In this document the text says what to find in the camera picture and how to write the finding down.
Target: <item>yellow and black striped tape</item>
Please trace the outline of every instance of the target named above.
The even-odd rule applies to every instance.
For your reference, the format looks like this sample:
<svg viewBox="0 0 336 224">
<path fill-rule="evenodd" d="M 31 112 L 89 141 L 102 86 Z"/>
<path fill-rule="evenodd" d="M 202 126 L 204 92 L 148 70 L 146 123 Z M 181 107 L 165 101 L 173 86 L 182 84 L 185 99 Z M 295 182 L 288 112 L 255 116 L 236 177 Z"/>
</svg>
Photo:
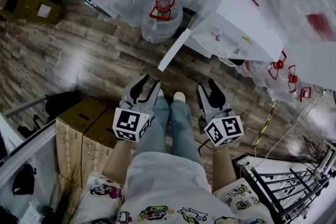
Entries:
<svg viewBox="0 0 336 224">
<path fill-rule="evenodd" d="M 269 122 L 271 121 L 271 119 L 273 117 L 275 109 L 277 108 L 278 103 L 279 103 L 279 101 L 275 101 L 273 103 L 272 110 L 271 110 L 271 112 L 269 113 L 269 115 L 267 117 L 267 121 L 266 121 L 264 127 L 262 128 L 261 133 L 259 134 L 259 138 L 257 140 L 257 143 L 256 143 L 255 147 L 259 144 L 261 137 L 263 136 L 264 132 L 266 131 L 266 129 L 267 129 L 268 125 L 269 125 Z"/>
</svg>

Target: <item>shirt sleeve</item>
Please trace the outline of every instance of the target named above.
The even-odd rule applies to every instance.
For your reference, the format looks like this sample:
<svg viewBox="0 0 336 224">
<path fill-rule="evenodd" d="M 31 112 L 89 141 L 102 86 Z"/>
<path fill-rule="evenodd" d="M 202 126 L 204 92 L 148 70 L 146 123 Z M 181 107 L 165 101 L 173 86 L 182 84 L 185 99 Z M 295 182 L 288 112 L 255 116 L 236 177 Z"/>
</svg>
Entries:
<svg viewBox="0 0 336 224">
<path fill-rule="evenodd" d="M 227 204 L 240 224 L 273 224 L 269 210 L 263 205 L 244 178 L 213 193 Z"/>
<path fill-rule="evenodd" d="M 124 202 L 123 185 L 97 172 L 92 172 L 71 224 L 82 224 L 99 219 L 115 219 Z"/>
</svg>

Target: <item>light blue jeans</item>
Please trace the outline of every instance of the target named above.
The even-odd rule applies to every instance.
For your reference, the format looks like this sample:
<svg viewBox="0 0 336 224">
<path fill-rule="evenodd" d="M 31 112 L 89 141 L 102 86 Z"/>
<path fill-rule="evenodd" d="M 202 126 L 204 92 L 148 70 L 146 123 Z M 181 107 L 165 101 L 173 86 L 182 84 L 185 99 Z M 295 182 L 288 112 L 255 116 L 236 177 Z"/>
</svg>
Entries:
<svg viewBox="0 0 336 224">
<path fill-rule="evenodd" d="M 173 129 L 173 152 L 175 156 L 201 163 L 194 141 L 189 106 L 175 100 L 170 108 L 164 97 L 159 96 L 153 108 L 154 120 L 138 144 L 135 156 L 142 152 L 166 153 L 165 130 L 170 119 Z"/>
</svg>

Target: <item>shoe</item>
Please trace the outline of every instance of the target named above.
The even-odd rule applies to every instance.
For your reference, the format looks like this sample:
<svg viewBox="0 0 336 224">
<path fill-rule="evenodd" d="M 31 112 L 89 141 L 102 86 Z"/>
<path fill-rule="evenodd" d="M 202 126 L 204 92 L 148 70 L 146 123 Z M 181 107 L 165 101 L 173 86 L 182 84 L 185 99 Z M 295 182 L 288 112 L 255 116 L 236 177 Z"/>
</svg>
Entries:
<svg viewBox="0 0 336 224">
<path fill-rule="evenodd" d="M 183 92 L 176 92 L 174 94 L 174 101 L 175 100 L 180 100 L 182 102 L 185 102 L 185 95 L 184 95 L 184 93 Z"/>
<path fill-rule="evenodd" d="M 163 91 L 162 91 L 162 89 L 160 89 L 160 91 L 159 91 L 159 96 L 162 96 L 162 97 L 164 97 L 164 94 L 163 94 Z"/>
</svg>

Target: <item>cartoon character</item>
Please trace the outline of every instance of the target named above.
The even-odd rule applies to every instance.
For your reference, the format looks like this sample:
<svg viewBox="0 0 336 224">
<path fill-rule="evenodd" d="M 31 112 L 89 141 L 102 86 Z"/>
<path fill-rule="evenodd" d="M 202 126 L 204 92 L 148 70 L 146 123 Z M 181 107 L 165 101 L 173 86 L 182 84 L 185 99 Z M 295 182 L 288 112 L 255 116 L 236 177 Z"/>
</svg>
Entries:
<svg viewBox="0 0 336 224">
<path fill-rule="evenodd" d="M 249 208 L 251 206 L 251 203 L 249 201 L 238 201 L 236 203 L 236 206 L 238 210 L 243 210 Z"/>
<path fill-rule="evenodd" d="M 252 197 L 252 200 L 253 200 L 254 205 L 260 205 L 261 204 L 261 202 L 256 197 Z"/>
<path fill-rule="evenodd" d="M 258 218 L 256 221 L 253 221 L 250 224 L 267 224 L 267 223 L 264 220 Z"/>
<path fill-rule="evenodd" d="M 229 197 L 229 198 L 227 198 L 227 199 L 224 199 L 223 202 L 224 202 L 226 205 L 228 205 L 228 207 L 230 207 L 231 202 L 232 202 L 232 198 Z"/>
<path fill-rule="evenodd" d="M 100 185 L 98 187 L 91 189 L 90 193 L 100 195 L 100 196 L 109 195 L 112 199 L 120 198 L 122 203 L 125 201 L 125 198 L 123 194 L 121 193 L 121 189 L 118 189 L 116 187 L 112 187 L 106 184 L 103 184 L 103 185 Z"/>
<path fill-rule="evenodd" d="M 198 220 L 206 221 L 206 216 L 208 214 L 198 212 L 192 208 L 189 208 L 189 210 L 182 207 L 180 211 L 177 211 L 178 213 L 182 214 L 183 219 L 187 222 L 199 224 Z"/>
<path fill-rule="evenodd" d="M 130 213 L 127 211 L 121 211 L 118 215 L 118 223 L 120 224 L 128 224 L 132 222 L 132 217 L 130 217 Z"/>
<path fill-rule="evenodd" d="M 229 217 L 221 217 L 215 220 L 215 224 L 236 224 L 238 219 L 229 218 Z"/>
<path fill-rule="evenodd" d="M 245 196 L 245 192 L 252 193 L 245 185 L 241 185 L 241 187 L 236 187 L 228 192 L 230 196 Z"/>
<path fill-rule="evenodd" d="M 168 214 L 172 214 L 174 211 L 168 210 L 167 206 L 148 206 L 145 210 L 141 211 L 139 216 L 141 217 L 138 221 L 148 220 L 160 220 Z"/>
</svg>

